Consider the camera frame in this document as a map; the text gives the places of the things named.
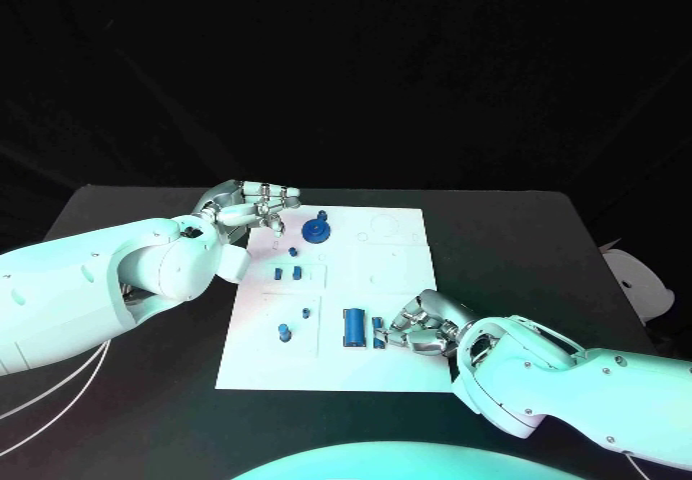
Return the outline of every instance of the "black backdrop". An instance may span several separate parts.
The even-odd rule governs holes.
[[[5,0],[0,251],[41,238],[83,184],[239,178],[559,190],[596,241],[635,238],[670,268],[677,3]]]

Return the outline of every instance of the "black table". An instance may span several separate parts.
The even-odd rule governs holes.
[[[47,239],[184,214],[203,191],[86,186]],[[302,202],[420,208],[439,291],[479,314],[534,319],[586,348],[654,353],[562,194],[305,190]],[[216,279],[200,298],[115,338],[89,390],[46,432],[0,458],[0,478],[229,479],[292,453],[376,440],[465,445],[586,478],[638,478],[624,456],[556,419],[520,440],[451,394],[214,390],[234,288]],[[50,387],[86,355],[0,377],[0,412]],[[0,450],[61,410],[86,376],[2,421]],[[651,478],[692,478],[641,463]]]

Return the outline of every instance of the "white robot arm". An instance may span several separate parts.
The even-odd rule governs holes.
[[[152,218],[40,243],[0,256],[0,375],[99,345],[158,312],[193,300],[213,276],[242,280],[249,264],[230,245],[246,227],[296,208],[299,191],[227,181],[190,215]]]
[[[508,434],[526,438],[552,415],[608,450],[692,470],[690,362],[586,350],[526,318],[478,319],[432,290],[376,336],[455,354],[452,392]]]

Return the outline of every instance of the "cable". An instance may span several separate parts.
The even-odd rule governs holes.
[[[100,358],[97,360],[96,368],[93,369],[93,372],[90,374],[89,379],[86,380],[86,384],[83,385],[82,389],[79,390],[79,393],[76,394],[74,398],[69,402],[67,406],[61,409],[61,412],[53,417],[53,419],[28,435],[14,446],[11,446],[7,450],[0,452],[0,457],[9,453],[15,448],[18,448],[35,435],[43,432],[43,430],[57,421],[57,419],[64,415],[64,412],[70,409],[71,405],[76,403],[79,400],[79,397],[82,396],[83,392],[86,391],[86,388],[90,385],[90,381],[93,380],[93,377],[96,376],[97,370],[100,369],[100,364],[103,363],[105,359],[105,354],[108,353],[108,346],[110,345],[110,341],[108,340],[103,342],[105,348],[103,348],[103,354],[100,355]]]
[[[100,344],[97,347],[97,350],[95,351],[93,355],[90,358],[83,362],[82,366],[71,372],[71,374],[64,378],[64,380],[48,390],[46,390],[33,400],[28,400],[22,405],[20,405],[17,408],[9,410],[8,412],[2,413],[0,415],[0,420],[7,418],[9,415],[14,415],[20,410],[22,410],[28,405],[33,405],[41,398],[47,397],[74,377],[79,375],[79,372],[89,366],[90,362],[96,358],[97,354],[102,352],[105,348],[105,342]]]
[[[645,476],[645,473],[641,471],[641,469],[638,468],[638,465],[634,463],[634,459],[631,458],[631,455],[628,453],[624,454],[624,456],[627,457],[627,460],[629,461],[631,463],[631,466],[637,469],[637,472],[638,474],[641,475],[641,477],[644,478],[644,480],[651,480],[647,476]]]

